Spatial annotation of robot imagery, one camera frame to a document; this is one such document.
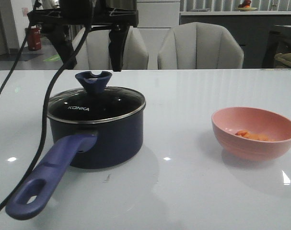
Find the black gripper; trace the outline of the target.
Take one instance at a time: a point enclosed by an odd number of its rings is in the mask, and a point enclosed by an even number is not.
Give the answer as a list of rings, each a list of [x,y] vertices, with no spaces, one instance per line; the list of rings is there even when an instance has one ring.
[[[28,14],[30,25],[41,25],[43,34],[55,48],[63,63],[74,52],[69,25],[91,25],[109,29],[109,56],[112,70],[121,72],[124,48],[130,26],[139,24],[137,10],[109,6],[105,0],[60,0],[56,9],[34,9]]]

